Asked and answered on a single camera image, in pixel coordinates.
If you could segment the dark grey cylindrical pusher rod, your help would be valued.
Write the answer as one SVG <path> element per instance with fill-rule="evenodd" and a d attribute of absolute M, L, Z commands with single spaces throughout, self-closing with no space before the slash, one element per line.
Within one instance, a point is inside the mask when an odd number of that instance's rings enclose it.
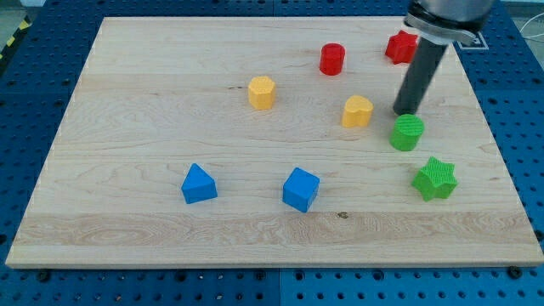
<path fill-rule="evenodd" d="M 417 113 L 446 49 L 444 44 L 436 44 L 426 38 L 420 39 L 394 101 L 393 111 L 396 115 Z"/>

